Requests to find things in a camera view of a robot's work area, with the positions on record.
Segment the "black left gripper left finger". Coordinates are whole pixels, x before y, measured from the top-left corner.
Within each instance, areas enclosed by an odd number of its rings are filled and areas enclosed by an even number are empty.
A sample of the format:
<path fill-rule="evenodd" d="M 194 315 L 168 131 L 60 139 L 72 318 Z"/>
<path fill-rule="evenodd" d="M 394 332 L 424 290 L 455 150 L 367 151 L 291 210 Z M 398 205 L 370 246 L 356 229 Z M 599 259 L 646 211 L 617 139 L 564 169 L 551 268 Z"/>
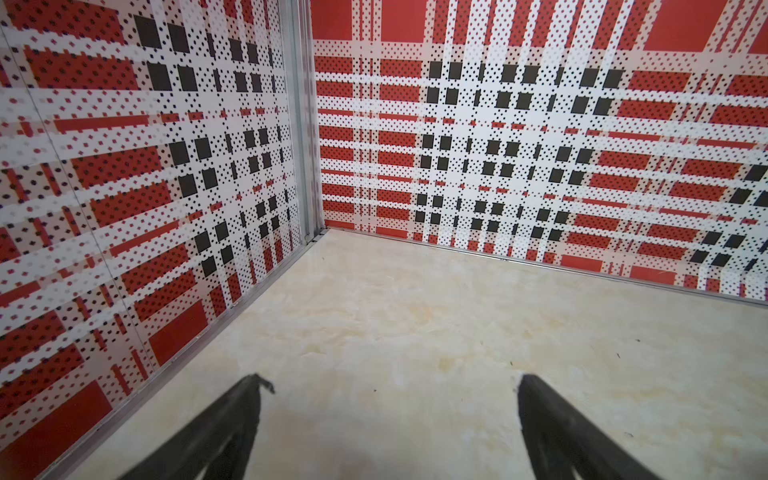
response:
<path fill-rule="evenodd" d="M 275 392 L 258 374 L 243 377 L 124 479 L 242 479 L 260 423 L 261 392 Z"/>

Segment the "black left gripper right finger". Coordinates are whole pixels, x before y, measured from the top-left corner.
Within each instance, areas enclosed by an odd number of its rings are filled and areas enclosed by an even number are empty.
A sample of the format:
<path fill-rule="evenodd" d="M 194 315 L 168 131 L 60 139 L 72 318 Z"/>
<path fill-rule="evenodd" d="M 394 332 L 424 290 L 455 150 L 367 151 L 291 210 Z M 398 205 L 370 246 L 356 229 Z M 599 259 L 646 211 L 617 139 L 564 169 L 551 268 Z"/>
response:
<path fill-rule="evenodd" d="M 540 377 L 522 376 L 518 414 L 538 479 L 655 479 Z"/>

